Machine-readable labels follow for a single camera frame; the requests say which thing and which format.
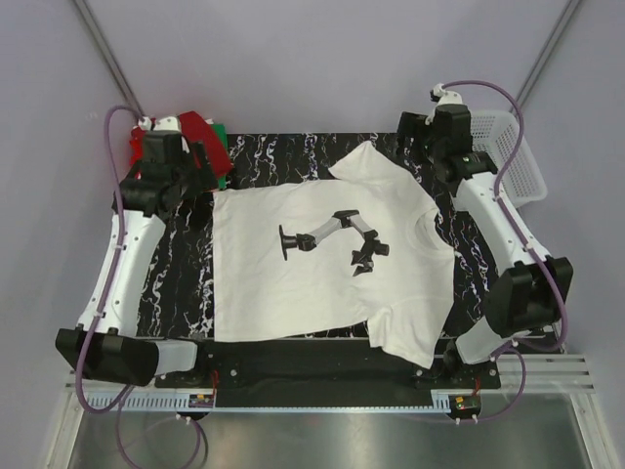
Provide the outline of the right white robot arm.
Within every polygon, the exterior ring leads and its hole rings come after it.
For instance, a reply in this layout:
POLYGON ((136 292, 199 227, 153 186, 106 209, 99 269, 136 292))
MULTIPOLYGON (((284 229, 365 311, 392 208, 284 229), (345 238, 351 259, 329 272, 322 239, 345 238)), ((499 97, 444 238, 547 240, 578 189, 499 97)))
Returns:
POLYGON ((455 387, 465 387, 479 374, 479 366, 494 362, 523 344, 546 352, 548 346, 529 339, 545 325, 559 324, 554 344, 559 349, 567 334, 565 299, 573 268, 555 258, 531 233, 504 189, 506 173, 524 145, 524 119, 519 104, 501 87, 480 86, 501 93, 513 108, 514 145, 498 166, 485 150, 477 150, 473 113, 457 92, 460 81, 439 83, 430 92, 434 108, 428 114, 404 112, 396 130, 396 145, 430 166, 451 196, 456 211, 468 213, 478 226, 499 274, 480 303, 481 318, 455 338, 443 354, 443 375, 455 387))

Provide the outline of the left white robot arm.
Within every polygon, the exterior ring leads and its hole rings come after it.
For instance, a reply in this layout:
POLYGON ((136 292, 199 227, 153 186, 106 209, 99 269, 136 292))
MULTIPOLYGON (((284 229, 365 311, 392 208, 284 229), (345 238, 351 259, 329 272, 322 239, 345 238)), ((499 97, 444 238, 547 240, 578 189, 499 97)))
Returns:
POLYGON ((207 147, 193 124, 208 130, 195 113, 144 119, 142 156, 113 193, 111 232, 91 298, 73 328, 62 328, 56 348, 77 379, 145 386, 176 373, 191 387, 210 377, 211 364, 189 339, 142 339, 137 320, 152 256, 168 220, 185 200, 212 182, 207 147))

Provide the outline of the white printed t-shirt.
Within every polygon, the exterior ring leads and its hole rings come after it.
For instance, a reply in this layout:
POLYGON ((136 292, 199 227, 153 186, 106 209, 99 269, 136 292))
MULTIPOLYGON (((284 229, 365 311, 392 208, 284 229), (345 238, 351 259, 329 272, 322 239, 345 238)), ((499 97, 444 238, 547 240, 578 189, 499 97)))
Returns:
POLYGON ((258 342, 364 324, 423 367, 450 313, 455 254, 414 177, 364 142, 327 180, 214 197, 214 337, 258 342))

